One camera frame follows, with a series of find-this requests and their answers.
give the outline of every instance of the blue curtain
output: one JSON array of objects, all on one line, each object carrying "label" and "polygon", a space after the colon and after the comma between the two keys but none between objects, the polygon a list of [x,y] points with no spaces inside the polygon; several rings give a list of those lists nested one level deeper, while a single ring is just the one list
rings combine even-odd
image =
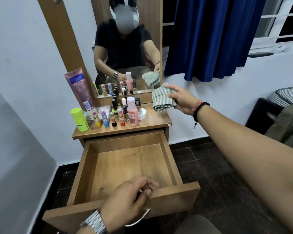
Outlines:
[{"label": "blue curtain", "polygon": [[177,0],[165,75],[209,82],[244,66],[266,0]]}]

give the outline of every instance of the open drawer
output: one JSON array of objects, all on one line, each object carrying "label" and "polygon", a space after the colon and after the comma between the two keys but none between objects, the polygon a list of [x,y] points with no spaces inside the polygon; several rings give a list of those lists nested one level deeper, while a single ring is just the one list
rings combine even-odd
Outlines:
[{"label": "open drawer", "polygon": [[74,234],[115,188],[138,175],[158,183],[144,210],[145,218],[190,210],[198,182],[183,184],[163,130],[120,135],[86,142],[67,206],[47,210],[43,220]]}]

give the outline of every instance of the wooden tabletop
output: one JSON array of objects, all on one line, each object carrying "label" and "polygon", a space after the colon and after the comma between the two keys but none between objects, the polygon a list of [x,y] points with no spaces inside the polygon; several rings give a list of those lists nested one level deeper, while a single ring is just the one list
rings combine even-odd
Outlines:
[{"label": "wooden tabletop", "polygon": [[104,127],[102,123],[101,127],[96,127],[96,124],[93,123],[89,125],[89,129],[85,132],[80,132],[76,127],[72,137],[73,139],[84,139],[105,136],[110,134],[120,134],[140,130],[163,128],[172,125],[172,120],[170,119],[168,113],[166,111],[155,112],[153,110],[153,103],[141,104],[141,107],[146,110],[147,116],[145,119],[139,121],[138,126],[131,126],[129,121],[126,122],[125,126],[121,126],[119,119],[116,118],[116,127],[113,127],[111,123],[110,127]]}]

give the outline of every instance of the white wall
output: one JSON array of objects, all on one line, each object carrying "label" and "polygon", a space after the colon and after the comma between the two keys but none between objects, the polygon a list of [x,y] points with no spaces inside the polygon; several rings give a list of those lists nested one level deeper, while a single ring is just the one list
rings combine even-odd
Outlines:
[{"label": "white wall", "polygon": [[64,3],[82,59],[90,77],[95,81],[98,73],[94,65],[92,46],[96,41],[97,24],[91,0],[64,0]]},{"label": "white wall", "polygon": [[55,168],[55,161],[0,94],[0,233],[31,229]]},{"label": "white wall", "polygon": [[58,165],[82,154],[65,73],[38,1],[0,0],[0,93]]},{"label": "white wall", "polygon": [[[277,89],[293,86],[293,51],[248,58],[245,67],[238,68],[233,76],[215,78],[208,83],[196,78],[187,82],[184,74],[172,75],[164,80],[187,88],[225,116],[245,125],[258,98],[266,98]],[[168,114],[173,122],[169,131],[170,144],[208,136],[199,125],[193,129],[195,122],[191,116],[175,109],[169,109]]]}]

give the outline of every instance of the hand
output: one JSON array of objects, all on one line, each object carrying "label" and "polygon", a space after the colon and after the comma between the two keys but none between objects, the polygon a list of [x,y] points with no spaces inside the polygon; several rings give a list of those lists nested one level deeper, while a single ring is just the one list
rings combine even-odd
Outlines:
[{"label": "hand", "polygon": [[[145,185],[149,189],[144,190],[134,202],[137,193]],[[100,211],[107,232],[114,232],[133,220],[157,187],[158,183],[148,176],[135,177],[117,187]]]},{"label": "hand", "polygon": [[119,82],[124,82],[124,85],[126,85],[126,74],[121,74],[121,73],[118,73],[116,79],[119,81]]},{"label": "hand", "polygon": [[154,73],[157,73],[160,71],[160,62],[155,66]]},{"label": "hand", "polygon": [[193,116],[193,106],[199,100],[188,90],[185,90],[181,87],[170,84],[167,84],[166,87],[176,91],[175,93],[167,94],[168,98],[173,98],[176,100],[177,106],[175,106],[175,108],[182,111],[184,114]]}]

